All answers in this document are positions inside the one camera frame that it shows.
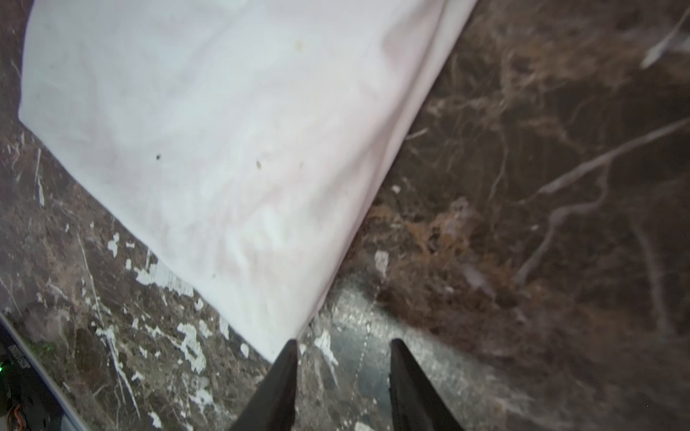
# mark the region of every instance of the brown marble surface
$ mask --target brown marble surface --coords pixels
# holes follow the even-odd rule
[[[296,430],[390,429],[393,337],[469,430],[687,429],[690,57],[640,69],[686,6],[480,1],[300,340]],[[227,428],[268,365],[138,282],[17,121],[29,10],[0,3],[0,308],[93,430]]]

